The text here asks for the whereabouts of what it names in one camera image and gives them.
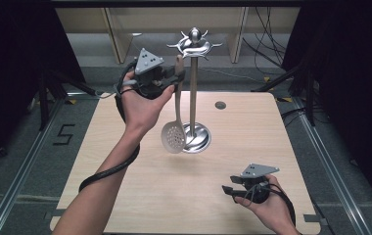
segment hand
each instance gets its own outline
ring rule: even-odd
[[[128,72],[124,80],[134,77],[134,71]],[[130,89],[129,86],[122,87],[122,91]],[[159,114],[167,101],[173,94],[174,86],[170,85],[163,94],[154,99],[146,99],[137,92],[131,90],[122,94],[122,106],[125,113],[125,132],[132,132],[144,136],[158,121]]]
[[[270,184],[275,184],[281,188],[278,180],[273,175],[265,175]],[[251,203],[250,200],[241,197],[235,197],[235,201],[252,211],[261,222],[277,234],[300,234],[291,221],[290,212],[286,203],[280,196],[270,193],[268,199],[262,204]]]

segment forearm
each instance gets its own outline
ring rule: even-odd
[[[142,133],[125,132],[97,172],[126,161],[142,137]],[[126,169],[123,169],[84,188],[61,217],[54,234],[102,234],[113,210],[125,172]]]

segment metal utensil holder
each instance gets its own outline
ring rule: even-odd
[[[206,60],[207,53],[213,48],[221,46],[222,44],[211,44],[205,39],[208,34],[193,27],[188,35],[181,32],[183,38],[175,45],[167,45],[168,47],[177,48],[183,55],[183,58],[190,57],[190,122],[185,127],[186,133],[186,147],[183,152],[186,153],[199,153],[202,152],[210,142],[210,132],[202,124],[196,123],[196,94],[198,89],[198,58],[203,57]]]

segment black wall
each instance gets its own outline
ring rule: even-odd
[[[313,57],[321,62],[314,77],[326,112],[372,186],[372,4],[338,4],[332,28],[323,33],[326,53],[317,55],[323,57],[319,60]],[[319,10],[302,8],[283,63],[286,70],[300,62],[332,11],[330,5]]]
[[[84,81],[55,10],[37,2],[0,1],[0,148],[25,115],[43,72]]]

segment wooden table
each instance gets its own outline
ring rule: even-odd
[[[163,126],[175,120],[174,95],[156,126],[141,142],[129,167],[105,232],[167,234],[269,234],[247,209],[233,203],[221,185],[239,189],[230,175],[250,163],[277,166],[274,173],[292,200],[297,228],[317,234],[320,225],[305,222],[315,214],[299,165],[274,98],[269,93],[198,92],[197,122],[211,133],[199,154],[170,154],[161,140]],[[215,103],[222,101],[220,110]],[[182,92],[181,115],[189,121],[189,92]],[[80,182],[98,168],[124,130],[113,98],[101,100],[91,120],[57,209],[65,209]],[[58,217],[53,217],[51,228]]]

